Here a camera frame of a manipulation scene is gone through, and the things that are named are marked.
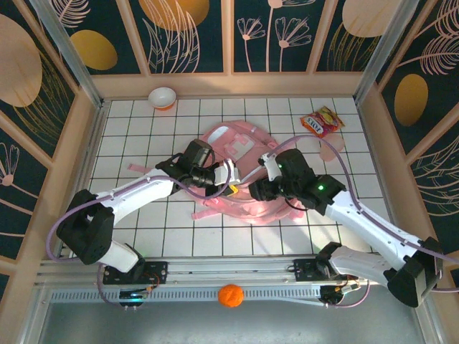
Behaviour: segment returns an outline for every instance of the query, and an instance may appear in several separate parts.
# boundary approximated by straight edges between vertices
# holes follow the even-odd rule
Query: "snack bag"
[[[319,138],[324,138],[329,133],[333,133],[339,128],[344,127],[338,115],[326,106],[322,107],[319,111],[302,117],[301,124]]]

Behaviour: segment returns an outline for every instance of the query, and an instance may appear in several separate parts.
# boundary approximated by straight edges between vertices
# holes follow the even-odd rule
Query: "white bowl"
[[[167,110],[175,103],[177,96],[169,87],[160,87],[153,90],[148,96],[150,103],[158,110]]]

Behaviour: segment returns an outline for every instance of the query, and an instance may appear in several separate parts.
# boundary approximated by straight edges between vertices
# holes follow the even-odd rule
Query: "floor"
[[[89,190],[107,191],[141,176],[131,163],[153,167],[213,125],[246,120],[270,132],[278,142],[307,130],[302,115],[322,106],[335,110],[345,127],[342,158],[352,171],[361,201],[388,218],[369,146],[352,98],[245,98],[179,100],[167,111],[154,111],[146,100],[114,101],[105,124]],[[324,163],[315,140],[301,140],[297,148],[316,174],[331,174],[346,183],[336,159]],[[144,206],[121,220],[113,231],[116,241],[133,245],[145,257],[208,257],[317,253],[330,241],[363,252],[371,247],[352,231],[308,211],[300,220],[283,219],[250,226],[239,219],[217,215],[193,221],[201,210],[181,191]]]

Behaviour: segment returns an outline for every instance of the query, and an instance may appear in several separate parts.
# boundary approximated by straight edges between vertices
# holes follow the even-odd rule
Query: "yellow oval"
[[[115,47],[102,34],[92,30],[75,32],[71,37],[83,63],[95,70],[109,70],[118,62]]]
[[[357,37],[383,35],[401,0],[346,0],[343,25]]]
[[[34,40],[14,20],[0,14],[0,99],[19,108],[32,104],[42,76]]]
[[[158,27],[162,29],[180,31],[189,28],[187,21],[180,19],[176,2],[181,7],[186,20],[186,13],[193,18],[194,24],[198,26],[209,13],[209,0],[139,0],[145,15]]]
[[[417,74],[402,79],[395,92],[395,117],[405,127],[415,124],[427,105],[429,87]]]

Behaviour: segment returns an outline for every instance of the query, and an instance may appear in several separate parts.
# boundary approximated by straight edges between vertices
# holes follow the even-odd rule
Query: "flower illustration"
[[[278,36],[280,57],[279,57],[279,72],[282,72],[282,56],[285,48],[299,47],[311,43],[311,35],[309,31],[308,18],[303,20],[293,18],[285,25],[285,17],[275,21],[275,33]]]
[[[245,57],[247,58],[247,66],[249,67],[249,72],[251,72],[252,68],[250,66],[249,52],[247,51],[247,41],[264,37],[266,35],[266,31],[262,30],[263,25],[260,22],[260,18],[251,18],[247,21],[245,21],[244,18],[238,19],[237,27],[239,28],[239,32],[242,35],[242,39],[244,40]]]
[[[271,10],[268,19],[268,34],[266,37],[266,72],[270,71],[270,37],[274,9],[279,9],[281,7],[305,6],[313,4],[314,2],[316,2],[316,0],[268,0],[268,5],[270,5]]]
[[[316,0],[268,0],[268,3],[272,9],[279,9],[280,7],[309,5],[313,2],[316,2]]]
[[[9,152],[6,145],[0,143],[0,184],[3,186],[13,185],[14,172],[16,172],[17,163],[19,161],[19,148],[15,145],[9,147]]]

